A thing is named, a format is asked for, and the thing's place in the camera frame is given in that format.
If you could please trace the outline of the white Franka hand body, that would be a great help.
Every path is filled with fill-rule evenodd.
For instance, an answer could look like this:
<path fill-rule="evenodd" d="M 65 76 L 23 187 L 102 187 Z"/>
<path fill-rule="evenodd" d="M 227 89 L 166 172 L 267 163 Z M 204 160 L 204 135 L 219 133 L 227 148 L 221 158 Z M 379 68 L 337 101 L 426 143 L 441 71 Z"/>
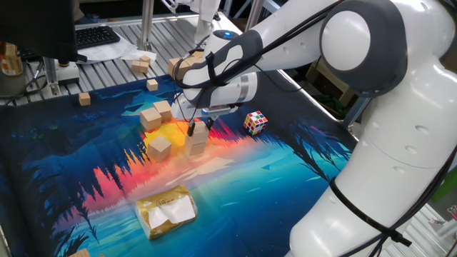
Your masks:
<path fill-rule="evenodd" d="M 178 93 L 174 96 L 171 114 L 176 120 L 190 121 L 191 119 L 202 117 L 201 109 L 193 106 L 183 93 Z"/>

